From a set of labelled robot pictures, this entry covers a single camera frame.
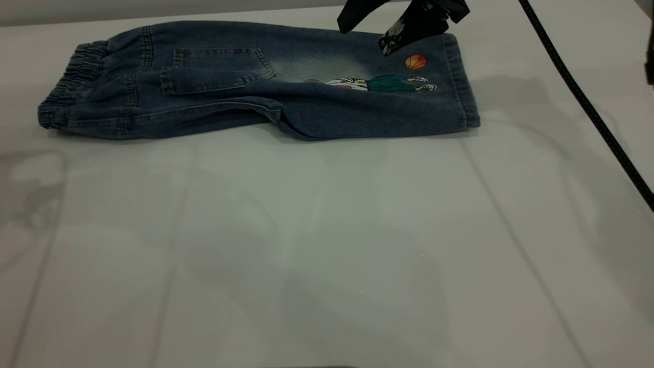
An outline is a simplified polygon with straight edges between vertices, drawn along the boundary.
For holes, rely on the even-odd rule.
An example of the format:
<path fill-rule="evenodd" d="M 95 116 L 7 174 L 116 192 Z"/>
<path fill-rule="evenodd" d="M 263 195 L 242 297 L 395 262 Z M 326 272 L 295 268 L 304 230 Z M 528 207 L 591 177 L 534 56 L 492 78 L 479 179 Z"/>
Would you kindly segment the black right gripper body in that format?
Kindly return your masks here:
<path fill-rule="evenodd" d="M 448 21 L 459 23 L 470 13 L 465 1 L 412 1 L 409 5 L 409 21 L 435 23 Z"/>

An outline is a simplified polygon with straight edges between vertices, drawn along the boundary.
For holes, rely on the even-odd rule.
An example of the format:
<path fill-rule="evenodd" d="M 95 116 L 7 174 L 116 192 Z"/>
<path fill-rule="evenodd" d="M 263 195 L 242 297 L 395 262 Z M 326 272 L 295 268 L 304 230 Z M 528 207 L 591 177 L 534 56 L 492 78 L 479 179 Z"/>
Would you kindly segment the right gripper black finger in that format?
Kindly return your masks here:
<path fill-rule="evenodd" d="M 388 0 L 349 0 L 337 17 L 337 25 L 341 33 L 346 34 L 353 30 L 363 19 L 369 16 Z"/>
<path fill-rule="evenodd" d="M 406 11 L 379 39 L 379 48 L 388 56 L 419 40 L 444 34 L 450 20 L 456 22 L 453 12 Z"/>

